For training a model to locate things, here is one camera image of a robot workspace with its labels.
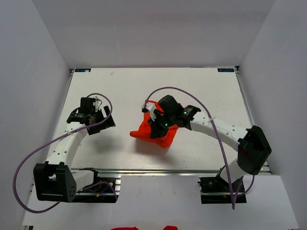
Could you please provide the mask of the orange t-shirt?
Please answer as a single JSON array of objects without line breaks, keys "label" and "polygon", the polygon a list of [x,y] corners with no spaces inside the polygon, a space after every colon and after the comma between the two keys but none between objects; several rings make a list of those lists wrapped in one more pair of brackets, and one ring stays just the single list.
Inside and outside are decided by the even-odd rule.
[{"label": "orange t-shirt", "polygon": [[177,130],[179,127],[166,126],[166,129],[162,129],[161,126],[150,117],[151,112],[143,113],[143,121],[141,122],[138,130],[130,132],[130,136],[138,140],[154,143],[163,149],[167,149],[172,144]]}]

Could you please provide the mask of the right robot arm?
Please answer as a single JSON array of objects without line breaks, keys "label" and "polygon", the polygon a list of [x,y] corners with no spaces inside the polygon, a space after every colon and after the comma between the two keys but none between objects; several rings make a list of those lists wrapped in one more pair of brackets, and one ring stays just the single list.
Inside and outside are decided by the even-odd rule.
[{"label": "right robot arm", "polygon": [[208,113],[193,105],[183,107],[171,95],[158,103],[146,102],[143,111],[150,116],[151,139],[164,138],[171,127],[178,126],[216,138],[237,151],[237,158],[225,164],[217,175],[216,184],[222,191],[228,191],[234,181],[247,174],[259,174],[272,152],[260,127],[237,127],[210,118]]}]

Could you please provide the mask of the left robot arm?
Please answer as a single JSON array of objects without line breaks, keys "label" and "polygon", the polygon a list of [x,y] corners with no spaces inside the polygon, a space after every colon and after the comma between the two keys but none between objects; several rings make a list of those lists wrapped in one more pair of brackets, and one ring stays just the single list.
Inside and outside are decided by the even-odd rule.
[{"label": "left robot arm", "polygon": [[102,106],[102,101],[97,97],[81,98],[80,106],[66,120],[64,137],[60,138],[46,161],[34,167],[38,200],[70,203],[85,188],[97,191],[101,187],[101,179],[94,169],[84,168],[73,172],[71,165],[86,136],[115,126],[111,112],[112,106]]}]

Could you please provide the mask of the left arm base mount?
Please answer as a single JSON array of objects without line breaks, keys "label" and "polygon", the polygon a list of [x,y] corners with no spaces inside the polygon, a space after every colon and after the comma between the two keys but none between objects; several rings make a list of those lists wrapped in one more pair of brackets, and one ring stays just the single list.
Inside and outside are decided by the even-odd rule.
[{"label": "left arm base mount", "polygon": [[79,172],[92,172],[93,180],[86,187],[89,189],[82,189],[76,192],[73,203],[116,203],[119,193],[121,177],[118,174],[110,172],[102,172],[94,168],[81,168],[75,170],[72,174]]}]

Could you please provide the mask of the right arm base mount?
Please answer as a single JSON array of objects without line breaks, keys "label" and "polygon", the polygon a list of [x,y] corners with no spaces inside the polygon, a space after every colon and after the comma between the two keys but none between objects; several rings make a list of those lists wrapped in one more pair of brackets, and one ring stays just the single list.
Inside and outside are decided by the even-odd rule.
[{"label": "right arm base mount", "polygon": [[[240,180],[232,183],[232,191],[235,195],[237,188],[240,187],[236,198],[237,204],[247,203],[246,195],[241,195],[245,192],[243,183],[239,184]],[[201,177],[198,184],[200,186],[201,203],[202,204],[231,204],[230,190],[228,183],[219,182],[216,177]]]}]

